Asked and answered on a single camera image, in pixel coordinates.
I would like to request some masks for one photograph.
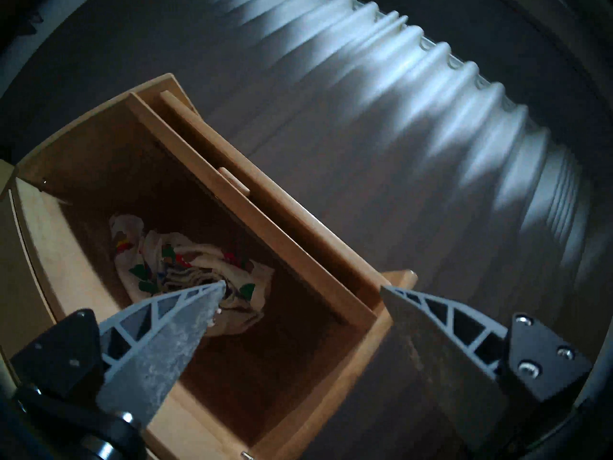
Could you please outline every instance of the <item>wooden drawer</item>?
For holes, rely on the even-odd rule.
[[[239,241],[275,268],[264,318],[199,348],[149,425],[162,459],[297,458],[391,326],[385,278],[204,124],[170,74],[84,114],[18,169],[12,224],[50,308],[41,329],[84,306],[103,320],[130,304],[110,252],[114,213]]]

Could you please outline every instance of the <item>black metal bracket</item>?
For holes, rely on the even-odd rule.
[[[534,318],[509,329],[465,304],[382,287],[439,406],[476,458],[518,458],[573,406],[590,361]]]
[[[104,371],[92,310],[67,316],[19,351],[11,363],[22,381],[13,401],[54,450],[67,458],[96,458],[103,450],[112,450],[118,459],[146,458],[139,426],[131,417],[96,407]]]

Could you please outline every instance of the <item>screw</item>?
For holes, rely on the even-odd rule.
[[[113,415],[118,416],[120,419],[130,424],[132,427],[140,429],[139,421],[137,421],[136,418],[130,412],[124,410],[116,410],[113,412]]]
[[[558,356],[568,359],[572,361],[574,359],[574,351],[570,349],[568,346],[560,346],[558,348]]]
[[[525,315],[517,315],[515,317],[515,321],[517,323],[523,323],[523,324],[526,324],[528,326],[532,326],[532,318],[529,318],[529,317],[527,317]]]
[[[525,374],[527,376],[532,377],[532,379],[536,379],[541,375],[541,368],[539,368],[535,363],[533,363],[532,361],[522,361],[519,363],[519,366],[517,367],[517,369],[519,369],[519,372],[522,374]]]

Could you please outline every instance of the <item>gray floor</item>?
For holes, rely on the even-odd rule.
[[[527,103],[534,119],[574,150],[594,181],[607,182],[613,126],[606,105],[575,63],[520,15],[498,0],[376,1],[382,11],[407,13],[429,37],[450,42],[459,57],[504,82],[513,100]],[[77,9],[0,99],[2,144],[12,147],[13,161],[83,112],[165,72],[201,109],[207,89],[196,64],[206,55],[194,45],[186,16],[203,18],[187,11],[183,0],[89,0]],[[273,161],[258,165],[272,172]],[[400,350],[392,332],[305,459],[425,459],[453,450],[451,428]]]

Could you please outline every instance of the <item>wooden edge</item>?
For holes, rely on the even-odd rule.
[[[53,323],[57,323],[58,320],[63,320],[66,317],[66,314],[61,308],[61,304],[57,296],[55,295],[55,290],[51,286],[51,282],[47,278],[45,274],[45,269],[40,262],[40,256],[38,254],[38,250],[34,244],[30,236],[30,232],[28,229],[28,223],[26,222],[25,214],[23,213],[23,204],[22,204],[22,194],[21,192],[27,190],[27,183],[24,184],[20,179],[15,180],[15,191],[11,191],[11,203],[13,204],[13,211],[15,214],[15,221],[17,227],[19,228],[20,237],[22,240],[22,245],[24,251],[27,254],[28,264],[30,269],[32,270],[32,274],[34,280],[36,282],[36,287],[40,293],[40,297],[45,304],[45,308],[49,313],[49,317],[53,320]]]
[[[62,137],[65,134],[67,134],[68,132],[70,132],[75,127],[81,125],[83,122],[87,121],[92,116],[94,116],[96,114],[99,114],[99,113],[101,113],[101,112],[103,112],[103,111],[113,107],[114,105],[118,104],[119,102],[127,99],[127,97],[131,93],[137,93],[137,94],[141,95],[141,97],[143,97],[145,100],[149,100],[153,96],[157,97],[159,95],[159,92],[162,91],[162,90],[168,92],[171,95],[174,95],[174,93],[171,93],[168,90],[168,88],[174,89],[175,93],[179,95],[179,97],[177,97],[175,95],[175,98],[177,99],[178,102],[181,102],[182,105],[185,105],[186,108],[190,109],[190,111],[193,112],[194,115],[197,115],[196,108],[194,107],[192,102],[187,97],[187,94],[183,91],[181,85],[175,79],[175,76],[173,74],[160,75],[159,77],[156,77],[155,79],[151,79],[151,80],[149,80],[149,81],[147,81],[145,83],[142,83],[142,84],[134,87],[133,89],[130,89],[130,90],[124,92],[124,93],[121,93],[118,96],[112,98],[111,100],[108,100],[108,101],[98,105],[96,108],[90,110],[89,112],[84,113],[79,118],[76,118],[75,120],[73,120],[69,124],[65,125],[61,129],[59,129],[57,132],[55,132],[53,135],[51,135],[48,138],[46,138],[40,145],[38,145],[37,147],[32,149],[17,164],[17,167],[18,168],[27,168],[27,166],[30,164],[30,162],[34,159],[35,156],[37,156],[40,152],[45,150],[48,146],[50,146],[52,143],[54,143],[60,137]]]
[[[417,274],[412,270],[397,270],[395,272],[383,272],[381,275],[389,280],[389,283],[398,288],[410,290],[417,283]]]
[[[357,287],[349,287],[358,298],[370,307],[381,303],[379,290],[381,285],[387,285],[385,278],[369,263],[339,239],[330,229],[323,225],[315,216],[307,211],[293,197],[288,195],[273,180],[268,178],[240,151],[228,143],[221,135],[208,126],[200,116],[196,115],[172,93],[161,93],[162,100],[181,118],[193,131],[199,133],[217,151],[228,159],[228,168],[249,186],[252,193],[260,189],[262,198],[278,206],[278,212],[291,219],[292,225],[304,236],[308,234],[318,246],[325,246],[327,253],[333,259],[335,267],[344,267],[351,276],[349,279],[358,282]]]
[[[4,160],[0,160],[0,199],[4,197],[9,188],[13,185],[17,168]]]
[[[360,330],[366,331],[372,326],[376,316],[365,304],[254,206],[249,199],[239,193],[149,105],[134,93],[131,93],[126,99],[126,104],[166,149],[241,219],[257,237],[322,295],[334,312]]]
[[[296,409],[261,438],[250,449],[250,454],[265,460],[295,460],[300,457],[351,392],[392,325],[392,317],[384,309],[360,344]]]
[[[234,186],[235,188],[237,188],[244,197],[249,197],[249,195],[251,194],[249,188],[245,185],[243,185],[243,183],[241,183],[239,180],[236,179],[236,176],[234,176],[232,173],[230,173],[226,168],[221,167],[219,168],[219,173],[221,173],[221,175],[227,179],[229,181],[229,183]]]

